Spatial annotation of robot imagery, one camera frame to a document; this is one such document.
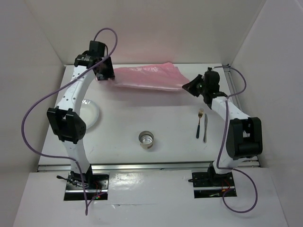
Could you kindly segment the pink rose satin cloth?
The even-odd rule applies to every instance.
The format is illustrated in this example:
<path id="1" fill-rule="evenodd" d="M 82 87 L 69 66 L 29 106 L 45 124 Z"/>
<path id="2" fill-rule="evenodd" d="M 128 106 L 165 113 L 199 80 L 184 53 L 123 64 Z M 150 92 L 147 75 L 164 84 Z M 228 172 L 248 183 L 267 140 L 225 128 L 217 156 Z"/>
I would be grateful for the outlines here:
<path id="1" fill-rule="evenodd" d="M 140 88 L 161 91 L 180 91 L 189 83 L 172 63 L 153 64 L 138 67 L 120 67 L 114 69 L 116 87 Z"/>

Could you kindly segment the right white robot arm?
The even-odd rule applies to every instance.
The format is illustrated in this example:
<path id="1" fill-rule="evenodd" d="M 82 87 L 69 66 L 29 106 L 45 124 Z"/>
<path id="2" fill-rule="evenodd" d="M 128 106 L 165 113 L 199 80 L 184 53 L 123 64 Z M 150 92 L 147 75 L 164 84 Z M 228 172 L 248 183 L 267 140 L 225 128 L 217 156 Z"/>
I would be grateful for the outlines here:
<path id="1" fill-rule="evenodd" d="M 209 67 L 182 88 L 193 96 L 202 96 L 204 103 L 224 119 L 223 140 L 218 157 L 207 170 L 207 181 L 218 185 L 244 160 L 263 151 L 262 125 L 258 117 L 250 117 L 235 106 L 231 95 L 220 90 L 220 75 Z"/>

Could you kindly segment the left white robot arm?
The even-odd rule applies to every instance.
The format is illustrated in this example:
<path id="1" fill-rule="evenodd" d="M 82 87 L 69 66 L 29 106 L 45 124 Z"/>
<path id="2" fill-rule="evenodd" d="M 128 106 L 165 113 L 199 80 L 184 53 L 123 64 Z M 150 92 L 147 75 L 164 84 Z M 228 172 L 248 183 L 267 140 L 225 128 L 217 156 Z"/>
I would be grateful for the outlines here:
<path id="1" fill-rule="evenodd" d="M 84 145 L 87 126 L 80 117 L 80 108 L 89 85 L 94 79 L 114 79 L 111 58 L 106 58 L 107 46 L 90 41 L 89 49 L 76 57 L 71 85 L 69 85 L 56 107 L 47 110 L 47 118 L 53 133 L 63 143 L 71 158 L 71 180 L 87 189 L 93 184 L 92 167 Z"/>

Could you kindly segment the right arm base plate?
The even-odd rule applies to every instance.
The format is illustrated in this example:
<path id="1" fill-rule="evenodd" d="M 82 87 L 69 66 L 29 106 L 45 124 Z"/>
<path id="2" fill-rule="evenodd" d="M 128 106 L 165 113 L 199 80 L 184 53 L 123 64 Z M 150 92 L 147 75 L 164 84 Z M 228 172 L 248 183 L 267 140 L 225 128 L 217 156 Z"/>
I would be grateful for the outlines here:
<path id="1" fill-rule="evenodd" d="M 192 172 L 188 182 L 193 185 L 195 199 L 237 197 L 232 173 L 217 174 L 212 165 L 204 172 Z"/>

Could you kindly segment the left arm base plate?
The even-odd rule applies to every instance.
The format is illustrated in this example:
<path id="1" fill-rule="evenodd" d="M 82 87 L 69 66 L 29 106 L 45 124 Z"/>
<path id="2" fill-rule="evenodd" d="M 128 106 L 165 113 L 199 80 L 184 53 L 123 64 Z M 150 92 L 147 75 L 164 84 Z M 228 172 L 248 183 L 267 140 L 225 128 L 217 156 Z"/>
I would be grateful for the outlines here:
<path id="1" fill-rule="evenodd" d="M 57 175 L 57 179 L 65 180 L 66 187 L 64 193 L 65 201 L 83 201 L 84 194 L 81 181 L 72 180 L 71 174 L 67 177 Z M 96 200 L 107 200 L 108 198 L 109 174 L 97 174 L 92 178 L 90 184 L 85 183 L 87 199 L 91 200 L 94 196 Z"/>

